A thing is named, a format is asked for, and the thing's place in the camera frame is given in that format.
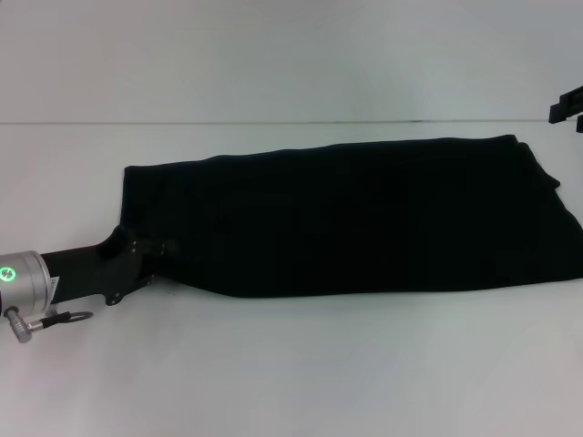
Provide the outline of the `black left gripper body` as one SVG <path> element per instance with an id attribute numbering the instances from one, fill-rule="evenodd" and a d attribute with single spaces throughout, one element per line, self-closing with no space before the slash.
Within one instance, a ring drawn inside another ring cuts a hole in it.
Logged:
<path id="1" fill-rule="evenodd" d="M 151 240 L 123 227 L 95 246 L 41 255 L 57 278 L 54 304 L 102 295 L 116 305 L 151 279 Z"/>

